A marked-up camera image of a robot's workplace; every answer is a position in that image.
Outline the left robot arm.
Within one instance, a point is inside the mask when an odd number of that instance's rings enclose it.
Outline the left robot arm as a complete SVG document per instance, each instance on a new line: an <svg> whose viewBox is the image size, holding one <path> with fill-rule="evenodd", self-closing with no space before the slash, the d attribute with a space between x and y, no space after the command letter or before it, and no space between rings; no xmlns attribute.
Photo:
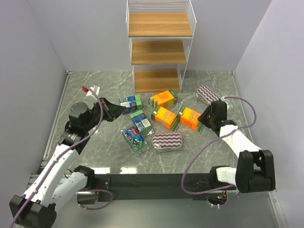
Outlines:
<svg viewBox="0 0 304 228"><path fill-rule="evenodd" d="M100 189L91 168L78 166L68 179L62 184L59 182L101 122L112 122L125 110L125 106L112 104L104 97L98 98L92 109L83 102L71 107L52 159L22 196L15 195L10 200L11 227L18 224L25 228L50 228L59 210L77 192L91 191L97 197Z"/></svg>

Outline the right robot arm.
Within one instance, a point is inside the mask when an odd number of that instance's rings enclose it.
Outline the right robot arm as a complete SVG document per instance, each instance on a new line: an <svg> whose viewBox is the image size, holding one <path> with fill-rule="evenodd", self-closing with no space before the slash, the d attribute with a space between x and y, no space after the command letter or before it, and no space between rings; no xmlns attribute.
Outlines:
<svg viewBox="0 0 304 228"><path fill-rule="evenodd" d="M273 191L276 187L274 157L269 150L263 150L252 143L241 127L227 118L228 105L222 100L211 102L198 118L224 141L238 158L236 168L214 166L210 182L227 183L241 193Z"/></svg>

